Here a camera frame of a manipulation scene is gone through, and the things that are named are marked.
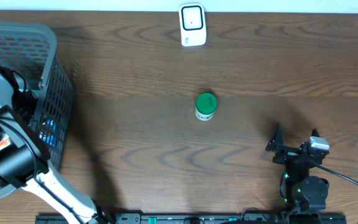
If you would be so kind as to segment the orange small box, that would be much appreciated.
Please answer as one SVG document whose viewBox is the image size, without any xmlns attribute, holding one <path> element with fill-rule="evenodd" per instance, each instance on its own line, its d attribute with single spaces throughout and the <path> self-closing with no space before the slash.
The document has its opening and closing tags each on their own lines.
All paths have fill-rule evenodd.
<svg viewBox="0 0 358 224">
<path fill-rule="evenodd" d="M 0 151 L 5 149 L 6 147 L 10 146 L 11 145 L 11 140 L 9 137 L 6 137 L 6 138 L 3 138 L 1 141 L 0 141 Z"/>
</svg>

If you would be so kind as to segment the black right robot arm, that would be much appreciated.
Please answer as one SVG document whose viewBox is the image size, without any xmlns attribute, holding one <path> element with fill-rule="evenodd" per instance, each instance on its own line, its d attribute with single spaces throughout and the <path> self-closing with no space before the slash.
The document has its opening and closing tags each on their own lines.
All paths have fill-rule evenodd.
<svg viewBox="0 0 358 224">
<path fill-rule="evenodd" d="M 296 213 L 317 213 L 326 208 L 329 183 L 310 175 L 310 169 L 322 164 L 329 154 L 329 144 L 316 129 L 299 147 L 286 146 L 282 125 L 277 123 L 266 151 L 275 155 L 272 161 L 285 166 L 280 184 L 280 195 Z"/>
</svg>

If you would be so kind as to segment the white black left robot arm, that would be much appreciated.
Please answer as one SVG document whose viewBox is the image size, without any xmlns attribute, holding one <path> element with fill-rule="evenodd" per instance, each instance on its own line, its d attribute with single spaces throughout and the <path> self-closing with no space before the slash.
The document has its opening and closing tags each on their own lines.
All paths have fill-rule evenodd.
<svg viewBox="0 0 358 224">
<path fill-rule="evenodd" d="M 52 163 L 51 149 L 62 145 L 68 95 L 49 90 L 43 99 L 29 88 L 29 81 L 0 65 L 0 198 L 22 189 L 47 202 L 68 223 L 115 223 Z"/>
</svg>

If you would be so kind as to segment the blue Oreo cookie pack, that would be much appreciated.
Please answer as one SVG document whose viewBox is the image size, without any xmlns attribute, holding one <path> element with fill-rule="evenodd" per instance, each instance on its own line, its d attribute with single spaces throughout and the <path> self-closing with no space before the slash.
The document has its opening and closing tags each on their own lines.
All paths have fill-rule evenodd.
<svg viewBox="0 0 358 224">
<path fill-rule="evenodd" d="M 50 118 L 44 118 L 40 127 L 39 138 L 51 147 L 57 146 L 58 126 L 56 122 Z"/>
</svg>

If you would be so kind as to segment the green lid white jar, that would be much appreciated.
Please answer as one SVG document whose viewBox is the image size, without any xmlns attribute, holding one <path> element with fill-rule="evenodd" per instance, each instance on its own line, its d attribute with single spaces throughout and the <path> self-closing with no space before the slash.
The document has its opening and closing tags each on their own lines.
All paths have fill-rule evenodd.
<svg viewBox="0 0 358 224">
<path fill-rule="evenodd" d="M 218 100 L 212 93 L 200 94 L 195 103 L 195 116 L 202 121 L 213 118 L 218 107 Z"/>
</svg>

